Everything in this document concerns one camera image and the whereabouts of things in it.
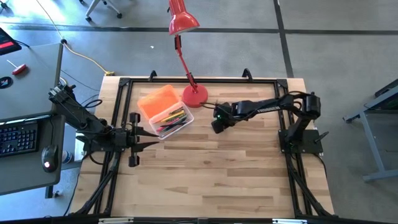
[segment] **red light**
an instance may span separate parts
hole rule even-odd
[[[12,45],[14,45],[12,42],[7,42],[5,44],[0,44],[0,49],[1,48],[5,48],[5,47],[9,47],[9,46],[12,46]]]

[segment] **orange container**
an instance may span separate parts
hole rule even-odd
[[[147,119],[167,110],[180,101],[172,85],[166,85],[138,101],[138,107]]]

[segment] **desk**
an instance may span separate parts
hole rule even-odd
[[[111,121],[120,77],[104,77],[96,109],[99,118]],[[289,90],[305,91],[303,79],[287,79]],[[135,83],[129,112],[139,112],[137,100],[164,83]],[[181,94],[186,83],[172,83]],[[206,83],[208,102],[258,101],[274,97],[267,84]],[[223,133],[211,128],[213,110],[191,109],[195,120],[177,134],[140,153],[141,165],[128,167],[130,153],[121,158],[113,217],[293,217],[285,157],[279,152],[278,114],[259,114]],[[118,121],[121,120],[122,108]],[[142,116],[140,126],[151,131]],[[141,138],[153,141],[153,138]],[[97,161],[104,154],[95,153]],[[333,213],[323,166],[304,154],[307,185],[318,201]],[[93,193],[101,166],[83,161],[72,202],[77,211]],[[302,193],[297,192],[303,209]],[[103,206],[107,193],[104,194]]]

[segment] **lamp shade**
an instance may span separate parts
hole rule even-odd
[[[199,22],[193,15],[187,12],[184,0],[169,0],[172,20],[169,26],[169,34],[177,35],[198,28]]]

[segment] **lamp base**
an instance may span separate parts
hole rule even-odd
[[[203,85],[197,85],[198,93],[193,91],[192,86],[187,86],[182,93],[182,101],[185,105],[191,108],[201,107],[200,103],[206,103],[207,101],[207,90]]]

